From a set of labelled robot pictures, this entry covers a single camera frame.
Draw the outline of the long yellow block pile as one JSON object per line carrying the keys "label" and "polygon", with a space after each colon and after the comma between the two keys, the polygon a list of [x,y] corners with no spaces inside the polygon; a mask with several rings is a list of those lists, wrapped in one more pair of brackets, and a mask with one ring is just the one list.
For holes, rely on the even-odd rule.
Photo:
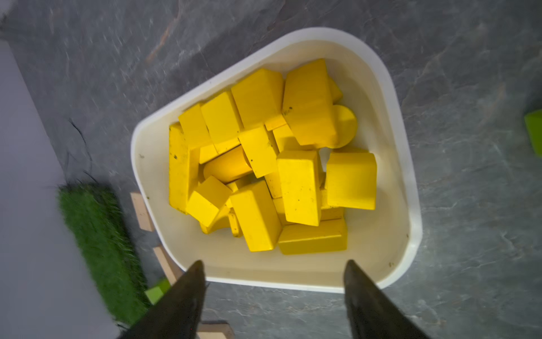
{"label": "long yellow block pile", "polygon": [[348,231],[344,218],[324,220],[319,226],[288,225],[279,237],[284,255],[315,254],[347,249]]}

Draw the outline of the yellow half cylinder block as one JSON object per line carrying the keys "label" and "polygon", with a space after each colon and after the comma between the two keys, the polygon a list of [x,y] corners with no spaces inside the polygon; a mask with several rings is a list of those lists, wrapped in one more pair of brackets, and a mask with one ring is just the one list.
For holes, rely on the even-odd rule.
{"label": "yellow half cylinder block", "polygon": [[328,148],[336,149],[345,147],[357,134],[358,121],[356,115],[350,108],[343,105],[333,106],[337,117],[337,139]]}

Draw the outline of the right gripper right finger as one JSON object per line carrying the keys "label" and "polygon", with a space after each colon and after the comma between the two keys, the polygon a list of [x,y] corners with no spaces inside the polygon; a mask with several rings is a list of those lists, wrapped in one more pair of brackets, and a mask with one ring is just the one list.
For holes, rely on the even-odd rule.
{"label": "right gripper right finger", "polygon": [[344,270],[344,301],[353,338],[427,338],[353,260]]}

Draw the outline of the long yellow block diagonal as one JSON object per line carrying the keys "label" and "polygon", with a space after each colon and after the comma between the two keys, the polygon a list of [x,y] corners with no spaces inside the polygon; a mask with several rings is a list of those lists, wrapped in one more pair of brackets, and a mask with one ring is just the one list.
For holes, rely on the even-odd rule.
{"label": "long yellow block diagonal", "polygon": [[179,122],[169,126],[169,205],[187,214],[193,190],[198,186],[200,150],[190,148]]}

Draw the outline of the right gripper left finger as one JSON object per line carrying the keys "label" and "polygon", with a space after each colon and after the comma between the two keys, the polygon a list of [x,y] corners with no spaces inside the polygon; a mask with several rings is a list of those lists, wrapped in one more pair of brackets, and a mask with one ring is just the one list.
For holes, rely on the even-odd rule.
{"label": "right gripper left finger", "polygon": [[121,338],[195,338],[206,295],[201,260],[179,278],[167,293]]}

